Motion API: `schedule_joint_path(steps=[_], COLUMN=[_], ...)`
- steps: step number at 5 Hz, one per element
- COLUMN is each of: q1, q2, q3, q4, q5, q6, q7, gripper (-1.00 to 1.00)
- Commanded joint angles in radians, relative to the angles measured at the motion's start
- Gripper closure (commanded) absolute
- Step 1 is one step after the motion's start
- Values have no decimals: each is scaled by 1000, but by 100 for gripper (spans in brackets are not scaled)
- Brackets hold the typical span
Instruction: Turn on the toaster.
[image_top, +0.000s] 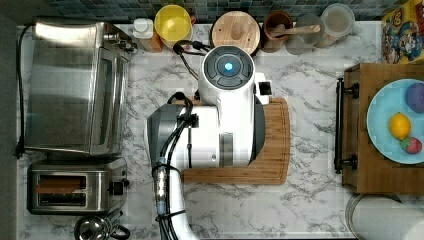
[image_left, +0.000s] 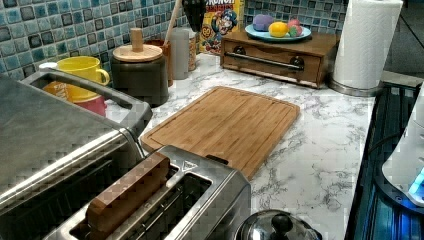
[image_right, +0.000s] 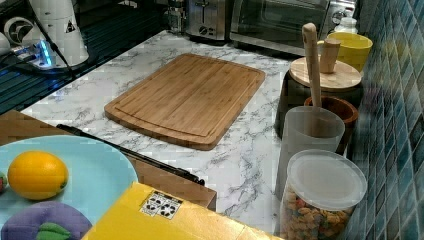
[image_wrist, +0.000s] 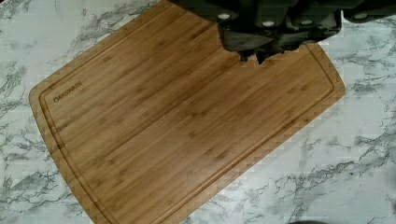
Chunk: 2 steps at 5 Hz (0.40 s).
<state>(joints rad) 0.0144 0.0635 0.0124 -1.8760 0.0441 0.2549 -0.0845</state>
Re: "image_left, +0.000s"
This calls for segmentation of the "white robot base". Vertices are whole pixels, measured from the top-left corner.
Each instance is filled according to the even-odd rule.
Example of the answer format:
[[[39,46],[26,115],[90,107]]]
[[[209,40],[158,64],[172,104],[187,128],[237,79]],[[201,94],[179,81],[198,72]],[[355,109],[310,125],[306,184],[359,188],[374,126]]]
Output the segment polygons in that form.
[[[416,206],[424,205],[424,96],[420,87],[408,124],[395,150],[382,165],[388,182]]]

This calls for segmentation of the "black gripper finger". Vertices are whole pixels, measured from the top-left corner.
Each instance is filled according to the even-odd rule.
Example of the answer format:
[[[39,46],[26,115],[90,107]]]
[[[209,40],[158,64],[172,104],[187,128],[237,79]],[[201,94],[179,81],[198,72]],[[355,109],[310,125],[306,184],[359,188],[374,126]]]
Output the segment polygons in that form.
[[[184,13],[194,32],[200,32],[206,13],[206,0],[182,0]]]

